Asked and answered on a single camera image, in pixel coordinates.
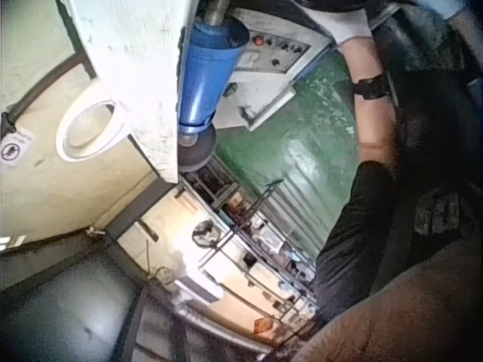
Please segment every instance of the metal shaft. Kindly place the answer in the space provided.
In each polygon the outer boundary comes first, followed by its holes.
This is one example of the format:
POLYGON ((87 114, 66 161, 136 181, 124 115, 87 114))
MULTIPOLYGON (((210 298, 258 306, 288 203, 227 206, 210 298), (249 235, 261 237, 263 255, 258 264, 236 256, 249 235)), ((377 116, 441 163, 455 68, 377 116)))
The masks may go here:
POLYGON ((229 0, 210 0, 203 21, 207 25, 219 26, 223 22, 229 0))

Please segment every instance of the white glove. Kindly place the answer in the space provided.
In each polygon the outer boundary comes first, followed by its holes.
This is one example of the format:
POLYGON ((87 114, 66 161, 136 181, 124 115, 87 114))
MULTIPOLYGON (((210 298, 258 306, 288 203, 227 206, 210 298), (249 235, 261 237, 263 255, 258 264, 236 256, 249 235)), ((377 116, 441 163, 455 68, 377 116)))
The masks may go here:
POLYGON ((451 19, 466 6, 466 0, 416 0, 416 3, 433 9, 445 20, 451 19))
POLYGON ((372 38, 368 16, 364 9, 347 13, 325 13, 301 6, 300 8, 318 25, 332 34, 337 44, 342 44, 351 38, 372 38))

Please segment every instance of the control panel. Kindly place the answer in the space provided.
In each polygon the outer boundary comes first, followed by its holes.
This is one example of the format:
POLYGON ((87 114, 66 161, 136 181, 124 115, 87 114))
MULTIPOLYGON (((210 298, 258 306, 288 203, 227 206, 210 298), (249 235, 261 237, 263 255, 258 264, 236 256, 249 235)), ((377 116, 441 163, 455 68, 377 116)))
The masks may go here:
POLYGON ((251 30, 236 70, 286 73, 309 48, 310 45, 300 41, 251 30))

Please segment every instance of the green floor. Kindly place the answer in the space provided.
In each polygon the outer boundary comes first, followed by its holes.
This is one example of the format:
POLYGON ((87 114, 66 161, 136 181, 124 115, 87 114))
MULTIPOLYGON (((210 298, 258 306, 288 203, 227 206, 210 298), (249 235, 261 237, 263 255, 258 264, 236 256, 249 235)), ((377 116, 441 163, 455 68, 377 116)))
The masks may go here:
MULTIPOLYGON (((281 190, 309 221, 319 247, 348 199, 357 165, 355 120, 333 88, 347 78, 342 57, 333 54, 254 132, 218 133, 217 154, 242 183, 262 190, 284 179, 281 190)), ((299 240, 304 250, 317 254, 303 237, 299 240)))

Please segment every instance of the window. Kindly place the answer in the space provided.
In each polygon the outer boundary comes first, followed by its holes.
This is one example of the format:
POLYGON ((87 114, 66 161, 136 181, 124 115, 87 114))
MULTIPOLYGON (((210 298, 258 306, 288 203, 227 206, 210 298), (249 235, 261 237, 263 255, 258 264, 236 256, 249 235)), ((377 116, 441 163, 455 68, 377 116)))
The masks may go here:
POLYGON ((26 235, 20 236, 3 236, 0 238, 0 251, 11 247, 19 247, 25 240, 26 235))

